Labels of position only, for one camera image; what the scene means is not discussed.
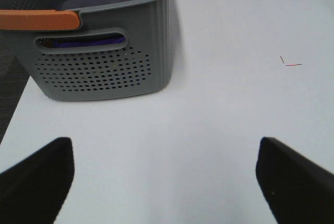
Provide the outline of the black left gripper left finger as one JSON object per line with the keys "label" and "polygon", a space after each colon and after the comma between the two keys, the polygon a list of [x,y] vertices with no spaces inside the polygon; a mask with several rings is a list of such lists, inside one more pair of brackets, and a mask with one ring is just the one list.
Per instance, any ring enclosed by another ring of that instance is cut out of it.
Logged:
{"label": "black left gripper left finger", "polygon": [[1,223],[54,223],[75,174],[71,139],[60,137],[1,173]]}

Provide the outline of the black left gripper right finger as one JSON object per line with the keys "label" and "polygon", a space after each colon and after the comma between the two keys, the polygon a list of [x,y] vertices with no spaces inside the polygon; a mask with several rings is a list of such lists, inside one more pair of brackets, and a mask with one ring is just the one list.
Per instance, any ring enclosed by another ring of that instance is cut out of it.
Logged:
{"label": "black left gripper right finger", "polygon": [[333,173],[273,137],[261,139],[255,173],[277,223],[333,223]]}

